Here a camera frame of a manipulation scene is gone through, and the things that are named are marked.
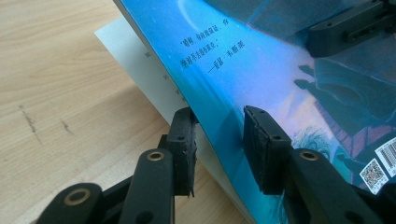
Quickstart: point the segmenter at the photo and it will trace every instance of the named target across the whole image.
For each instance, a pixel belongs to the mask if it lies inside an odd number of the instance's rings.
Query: glossy cover
[[[380,34],[321,59],[304,48],[310,26],[363,2],[116,0],[183,93],[258,223],[287,218],[281,197],[264,196],[249,170],[245,105],[268,111],[294,147],[323,153],[346,181],[372,193],[395,182],[395,37]]]

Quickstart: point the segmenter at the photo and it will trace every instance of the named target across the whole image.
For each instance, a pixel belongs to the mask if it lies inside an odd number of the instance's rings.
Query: barcode
[[[389,181],[376,159],[370,161],[361,171],[360,175],[373,194],[377,194]]]
[[[375,153],[384,164],[390,177],[394,177],[396,175],[396,138],[376,149]]]

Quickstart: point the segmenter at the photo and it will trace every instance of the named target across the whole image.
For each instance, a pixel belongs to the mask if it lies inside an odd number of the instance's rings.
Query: metal rivet
[[[151,152],[148,154],[149,161],[160,161],[165,155],[160,151]]]
[[[69,206],[79,205],[90,198],[91,192],[88,189],[75,189],[64,198],[64,203]]]
[[[300,152],[300,157],[308,161],[317,161],[319,159],[317,154],[310,151]]]

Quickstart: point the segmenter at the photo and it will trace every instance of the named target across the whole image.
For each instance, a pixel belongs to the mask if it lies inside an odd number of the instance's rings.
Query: light wood surface
[[[94,31],[111,0],[0,3],[0,222],[30,223],[62,189],[107,189],[134,172],[169,125]],[[244,223],[198,162],[177,223]]]

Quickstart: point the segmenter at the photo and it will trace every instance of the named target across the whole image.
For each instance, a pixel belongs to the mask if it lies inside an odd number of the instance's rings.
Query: wood grain
[[[70,185],[131,175],[169,125],[93,33],[120,16],[110,0],[0,8],[0,218],[30,223]],[[176,208],[177,223],[245,222],[199,162]]]

